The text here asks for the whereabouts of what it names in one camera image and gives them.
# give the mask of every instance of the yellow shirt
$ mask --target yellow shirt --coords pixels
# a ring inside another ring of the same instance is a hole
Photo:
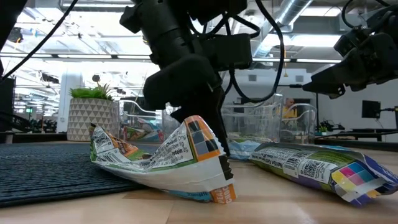
[[[288,108],[284,107],[282,110],[282,118],[297,118],[297,110],[292,109],[290,111],[287,111]]]

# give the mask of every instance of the crumpled wrapper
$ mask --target crumpled wrapper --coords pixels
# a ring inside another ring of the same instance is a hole
[[[343,147],[264,143],[249,160],[298,184],[333,192],[357,207],[398,190],[395,174]]]
[[[201,202],[236,199],[225,152],[199,116],[185,119],[153,155],[93,128],[90,158],[106,171]]]

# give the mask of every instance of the orange label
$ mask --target orange label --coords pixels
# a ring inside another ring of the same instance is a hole
[[[236,199],[235,189],[233,184],[212,190],[211,197],[216,203],[230,203]]]

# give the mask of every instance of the geometric planter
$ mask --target geometric planter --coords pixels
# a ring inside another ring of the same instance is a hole
[[[119,136],[119,102],[94,98],[72,98],[68,117],[68,140],[90,141],[90,124]]]

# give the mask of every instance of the ceiling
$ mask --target ceiling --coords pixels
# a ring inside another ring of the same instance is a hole
[[[71,1],[60,1],[60,5],[58,5],[58,1],[29,1],[27,7],[18,17],[16,24],[16,27],[22,28],[23,41],[18,44],[7,41],[1,52],[30,52],[50,32],[54,24],[63,15],[62,10],[66,9]],[[270,13],[275,13],[279,10],[280,2],[280,0],[263,1]],[[336,41],[335,37],[338,39],[345,32],[345,28],[341,26],[339,18],[344,3],[345,1],[340,0],[317,0],[312,2],[294,23],[292,33],[286,34],[285,43],[288,44],[286,57],[341,59],[332,46]],[[119,25],[123,9],[128,4],[131,4],[131,2],[127,0],[79,0],[75,8],[77,11],[70,13],[65,22],[38,53],[149,55],[151,53],[150,48],[143,42],[141,32],[133,34]],[[353,7],[349,9],[352,13],[349,16],[357,18],[356,13],[366,13],[377,7],[379,6],[375,1],[355,1]],[[264,23],[264,16],[259,12],[253,0],[249,0],[248,8],[240,16],[259,27]],[[220,17],[217,17],[211,21],[208,30],[211,30],[220,19]],[[231,30],[235,34],[252,32],[250,28],[233,20],[230,20],[229,23],[231,24]],[[193,24],[198,30],[202,30],[202,26],[199,23],[193,21]],[[225,33],[225,28],[219,31],[219,34]],[[277,47],[278,40],[275,39],[274,34],[269,34],[266,38],[269,41],[265,43],[268,43],[271,47],[268,57],[278,58],[280,54]],[[253,39],[252,50],[254,51],[260,43],[261,37]],[[2,57],[1,60],[4,68],[9,70],[19,62],[20,58]],[[321,66],[323,65],[307,63],[290,63],[287,65],[288,68],[305,68],[307,72],[313,72]],[[152,63],[116,61],[70,62],[62,58],[59,60],[31,59],[15,73],[18,77],[17,86],[21,89],[18,91],[21,96],[29,95],[26,90],[43,93],[52,97],[55,100],[53,103],[56,103],[57,97],[59,97],[60,85],[43,82],[42,74],[51,75],[61,81],[61,76],[66,68],[71,67],[77,67],[82,70],[86,86],[94,86],[95,83],[91,81],[91,77],[94,74],[98,74],[101,76],[103,83],[110,83],[112,87],[118,86],[128,90],[126,94],[132,96],[141,95],[140,89],[145,78],[159,70]]]

